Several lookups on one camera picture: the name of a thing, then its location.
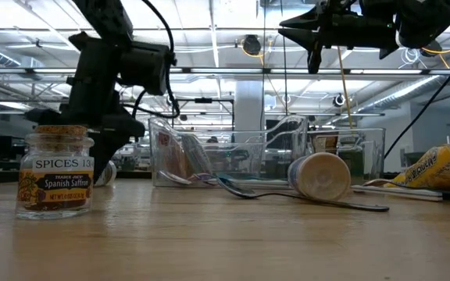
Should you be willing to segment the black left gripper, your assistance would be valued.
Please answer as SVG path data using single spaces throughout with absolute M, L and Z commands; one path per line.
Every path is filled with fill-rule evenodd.
M 94 141 L 89 155 L 95 160 L 96 183 L 110 159 L 130 137 L 145 135 L 145 126 L 125 110 L 115 91 L 120 50 L 85 32 L 74 34 L 69 40 L 80 50 L 80 58 L 75 74 L 67 79 L 71 86 L 67 109 L 60 114 L 52 109 L 33 108 L 24 116 L 38 125 L 74 124 L 116 131 L 88 134 Z

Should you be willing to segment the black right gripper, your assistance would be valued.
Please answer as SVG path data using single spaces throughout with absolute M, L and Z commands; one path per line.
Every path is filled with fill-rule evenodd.
M 378 48 L 381 59 L 396 51 L 395 13 L 395 0 L 322 0 L 308 12 L 281 21 L 286 28 L 278 32 L 307 51 L 308 72 L 317 74 L 323 34 L 331 44 Z

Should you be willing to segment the cork-stoppered saffron glass jar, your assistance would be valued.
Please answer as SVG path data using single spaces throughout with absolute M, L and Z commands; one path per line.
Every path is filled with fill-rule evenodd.
M 94 141 L 78 125 L 40 125 L 25 137 L 16 194 L 19 219 L 62 219 L 88 212 L 94 186 Z

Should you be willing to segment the silver spoon teal handle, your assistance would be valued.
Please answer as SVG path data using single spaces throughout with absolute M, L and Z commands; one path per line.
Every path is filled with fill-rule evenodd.
M 193 182 L 191 180 L 191 176 L 188 178 L 182 178 L 176 176 L 167 171 L 158 171 L 158 175 L 162 178 L 172 181 L 174 183 L 182 184 L 182 185 L 192 185 L 197 182 Z M 238 186 L 253 186 L 259 188 L 288 188 L 288 182 L 286 180 L 271 180 L 271 179 L 263 179 L 258 177 L 249 177 L 246 179 L 235 179 L 228 175 L 221 176 L 222 179 L 229 180 L 230 182 L 237 184 Z

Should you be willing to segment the pink black-cap spice bottle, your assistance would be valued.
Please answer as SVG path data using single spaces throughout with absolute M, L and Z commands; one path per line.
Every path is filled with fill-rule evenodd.
M 287 170 L 287 181 L 306 197 L 338 201 L 350 190 L 351 174 L 338 156 L 317 152 L 292 162 Z

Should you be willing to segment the dark grey metal spoon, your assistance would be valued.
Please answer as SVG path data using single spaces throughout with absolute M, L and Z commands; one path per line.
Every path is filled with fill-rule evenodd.
M 295 198 L 295 199 L 299 199 L 299 200 L 303 200 L 303 201 L 309 201 L 315 205 L 327 205 L 327 206 L 333 206 L 333 207 L 338 207 L 338 208 L 347 208 L 347 209 L 354 209 L 354 210 L 367 211 L 367 212 L 388 212 L 390 210 L 390 208 L 387 206 L 361 205 L 361 204 L 356 204 L 356 203 L 317 199 L 317 198 L 313 198 L 313 197 L 306 197 L 306 196 L 302 196 L 302 195 L 288 194 L 288 193 L 281 193 L 281 192 L 267 192 L 267 193 L 263 193 L 263 194 L 257 194 L 254 190 L 238 187 L 235 184 L 233 184 L 230 180 L 227 180 L 223 177 L 217 177 L 216 180 L 217 180 L 217 183 L 223 189 L 227 190 L 228 192 L 230 192 L 233 195 L 236 195 L 236 196 L 244 198 L 244 199 L 256 199 L 256 198 L 266 197 L 266 196 L 281 196 L 281 197 Z

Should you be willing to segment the yellow Maruchan ramen pack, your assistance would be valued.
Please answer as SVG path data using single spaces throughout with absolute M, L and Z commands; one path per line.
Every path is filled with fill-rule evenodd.
M 450 191 L 450 144 L 431 148 L 385 186 Z

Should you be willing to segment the plain silver spoon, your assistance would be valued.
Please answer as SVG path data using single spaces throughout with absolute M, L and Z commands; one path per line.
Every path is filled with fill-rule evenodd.
M 443 201 L 443 194 L 441 192 L 411 188 L 385 179 L 375 179 L 365 183 L 351 185 L 351 189 L 355 192 L 386 194 L 421 201 Z

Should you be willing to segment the white building column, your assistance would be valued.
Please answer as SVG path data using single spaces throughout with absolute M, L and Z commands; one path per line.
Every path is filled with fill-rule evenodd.
M 235 130 L 262 130 L 263 106 L 263 82 L 260 80 L 238 81 L 234 96 Z

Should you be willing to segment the clear plastic bin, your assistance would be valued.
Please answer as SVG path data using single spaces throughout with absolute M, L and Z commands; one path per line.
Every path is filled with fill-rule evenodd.
M 276 120 L 267 130 L 176 130 L 166 120 L 149 120 L 152 182 L 156 187 L 217 187 L 203 182 L 182 185 L 158 175 L 163 170 L 159 159 L 158 134 L 169 133 L 180 143 L 183 135 L 195 135 L 203 146 L 213 170 L 213 175 L 228 175 L 235 179 L 258 177 L 287 180 L 288 166 L 306 153 L 308 120 L 304 116 L 285 116 Z M 187 157 L 187 177 L 196 174 Z
M 355 128 L 309 131 L 307 133 L 308 153 L 315 153 L 311 135 L 322 132 L 338 134 L 336 156 L 341 158 L 349 168 L 352 185 L 382 177 L 385 129 Z

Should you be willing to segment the long ceiling light rail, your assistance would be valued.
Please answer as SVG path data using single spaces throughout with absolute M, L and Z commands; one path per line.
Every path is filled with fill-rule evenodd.
M 0 68 L 4 74 L 74 74 L 75 68 Z M 196 74 L 308 74 L 307 69 L 269 68 L 172 68 L 171 73 Z M 345 75 L 450 75 L 450 69 L 343 69 Z

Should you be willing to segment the long silver ventilation duct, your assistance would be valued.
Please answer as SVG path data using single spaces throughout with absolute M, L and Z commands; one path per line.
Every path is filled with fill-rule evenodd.
M 433 75 L 414 81 L 402 82 L 373 98 L 369 98 L 360 104 L 358 108 L 354 108 L 353 111 L 354 113 L 368 113 L 400 105 L 405 101 L 436 91 L 447 78 L 447 76 Z

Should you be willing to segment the black metal frame stand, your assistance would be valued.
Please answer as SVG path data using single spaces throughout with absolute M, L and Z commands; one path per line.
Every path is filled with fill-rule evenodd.
M 192 115 L 192 116 L 224 116 L 229 115 L 231 117 L 230 129 L 232 131 L 235 130 L 235 104 L 234 100 L 230 98 L 177 98 L 176 101 L 180 104 L 180 114 L 181 115 Z M 204 109 L 197 112 L 184 112 L 183 108 L 188 103 L 194 103 L 197 105 L 209 105 L 212 103 L 217 103 L 221 106 L 221 110 L 219 112 L 207 112 Z

